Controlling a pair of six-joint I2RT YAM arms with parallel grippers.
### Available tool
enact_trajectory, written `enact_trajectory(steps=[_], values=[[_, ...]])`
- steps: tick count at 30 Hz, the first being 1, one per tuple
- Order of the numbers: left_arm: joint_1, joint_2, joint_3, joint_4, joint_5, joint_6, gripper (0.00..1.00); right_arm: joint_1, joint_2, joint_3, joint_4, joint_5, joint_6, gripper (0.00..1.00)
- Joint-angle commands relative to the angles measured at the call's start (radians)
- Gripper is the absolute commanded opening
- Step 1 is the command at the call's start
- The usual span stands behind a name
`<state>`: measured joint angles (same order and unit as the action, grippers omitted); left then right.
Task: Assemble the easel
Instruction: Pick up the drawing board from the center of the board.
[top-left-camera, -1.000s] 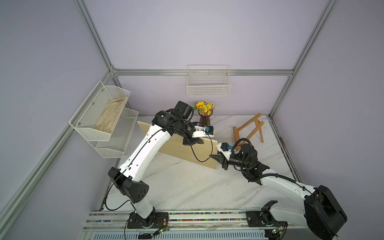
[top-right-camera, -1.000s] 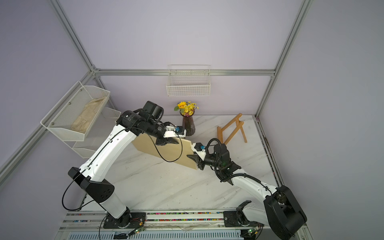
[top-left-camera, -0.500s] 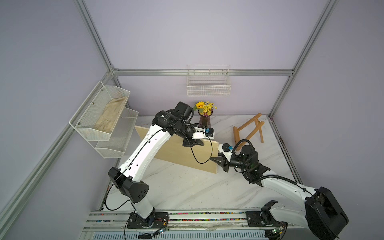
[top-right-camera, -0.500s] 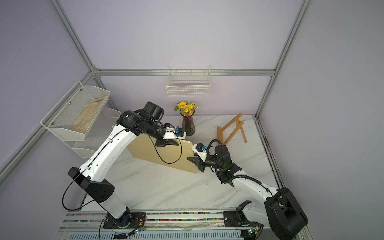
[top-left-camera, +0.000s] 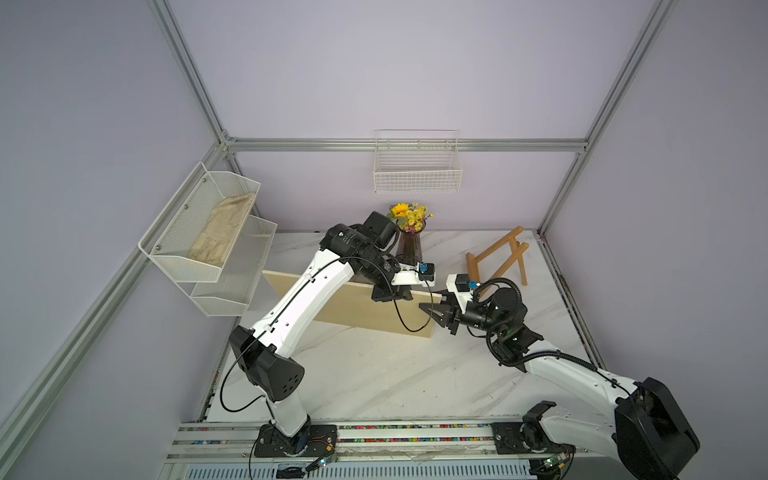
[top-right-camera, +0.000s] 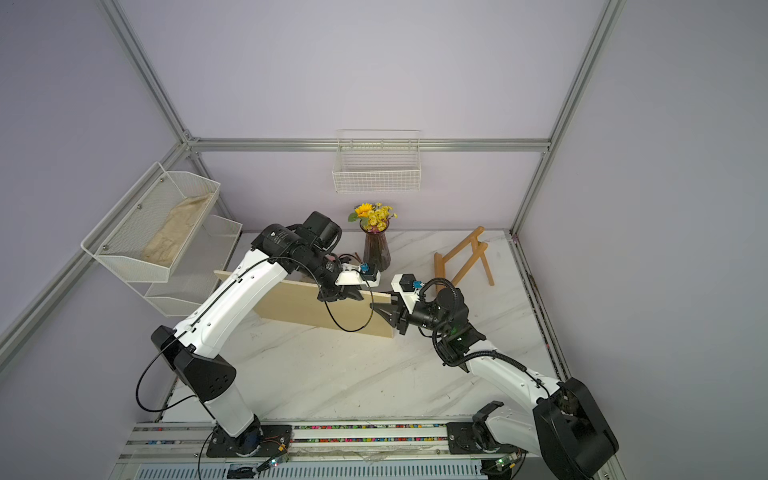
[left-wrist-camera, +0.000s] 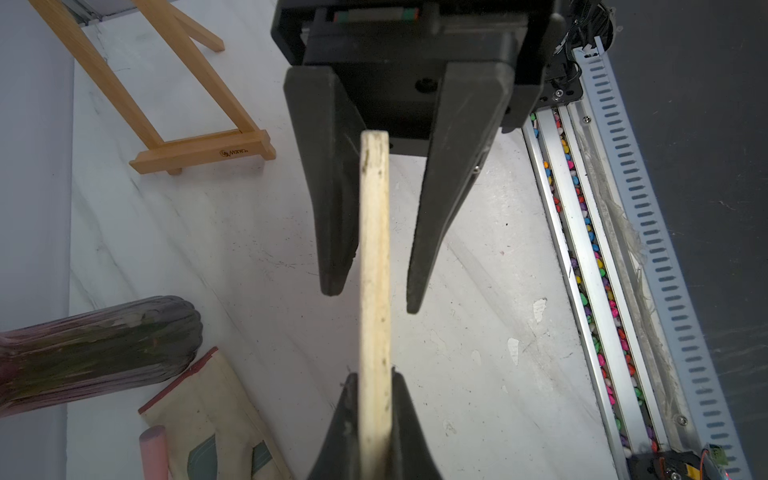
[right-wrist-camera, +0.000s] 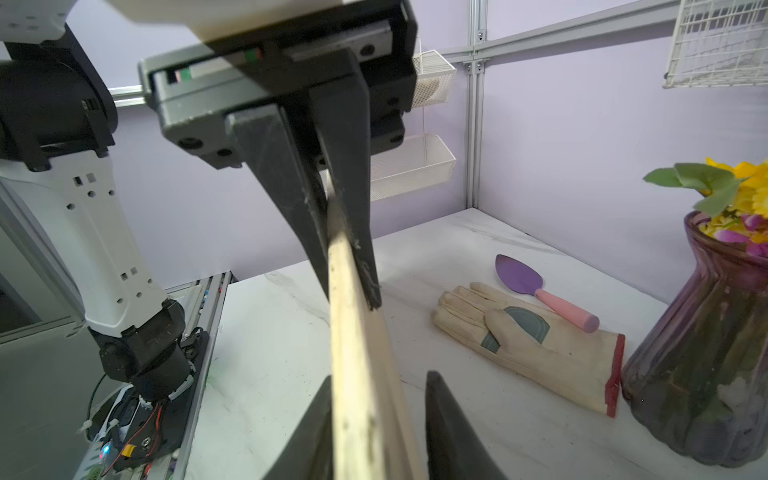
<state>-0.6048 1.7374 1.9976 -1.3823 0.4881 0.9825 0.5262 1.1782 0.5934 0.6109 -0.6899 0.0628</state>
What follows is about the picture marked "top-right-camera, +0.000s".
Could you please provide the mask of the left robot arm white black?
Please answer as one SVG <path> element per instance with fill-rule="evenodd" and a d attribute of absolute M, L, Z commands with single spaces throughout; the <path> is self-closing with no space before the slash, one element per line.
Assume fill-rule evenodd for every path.
<path fill-rule="evenodd" d="M 335 254 L 340 239 L 340 226 L 319 212 L 301 224 L 268 226 L 197 310 L 175 327 L 159 326 L 151 335 L 159 358 L 191 389 L 243 456 L 257 450 L 261 423 L 235 384 L 235 368 L 220 352 L 252 309 L 296 270 L 315 282 L 317 298 L 324 305 L 362 300 L 360 289 L 376 286 L 380 272 L 376 266 L 354 266 Z"/>

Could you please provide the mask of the light plywood board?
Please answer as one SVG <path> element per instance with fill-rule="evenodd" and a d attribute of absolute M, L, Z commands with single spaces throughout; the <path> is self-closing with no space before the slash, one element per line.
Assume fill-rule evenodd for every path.
<path fill-rule="evenodd" d="M 317 299 L 318 293 L 314 283 L 282 280 L 262 296 L 252 312 L 270 321 L 393 337 L 394 329 L 370 308 L 372 302 L 388 303 L 388 294 L 365 291 L 363 300 L 330 302 L 333 321 L 325 304 Z"/>

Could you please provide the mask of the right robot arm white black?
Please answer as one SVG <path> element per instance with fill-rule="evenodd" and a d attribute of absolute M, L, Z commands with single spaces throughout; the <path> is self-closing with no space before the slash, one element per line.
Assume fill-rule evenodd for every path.
<path fill-rule="evenodd" d="M 371 310 L 400 334 L 424 330 L 440 362 L 492 384 L 505 398 L 480 409 L 472 443 L 485 452 L 506 446 L 540 457 L 558 479 L 590 479 L 618 452 L 619 442 L 587 386 L 532 370 L 498 350 L 469 318 L 461 291 L 445 278 L 426 283 L 394 278 L 389 303 Z"/>

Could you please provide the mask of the wooden easel frame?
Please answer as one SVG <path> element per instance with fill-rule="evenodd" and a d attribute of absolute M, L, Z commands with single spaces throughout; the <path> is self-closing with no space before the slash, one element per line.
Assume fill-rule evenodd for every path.
<path fill-rule="evenodd" d="M 446 278 L 454 286 L 458 286 L 475 265 L 480 264 L 488 285 L 493 287 L 496 282 L 487 258 L 489 244 L 481 239 L 481 236 L 485 231 L 486 229 L 483 226 L 478 226 L 447 253 L 435 253 L 433 255 L 434 276 Z M 449 271 L 447 269 L 448 264 L 457 256 L 464 253 L 466 253 L 464 263 L 449 276 Z"/>

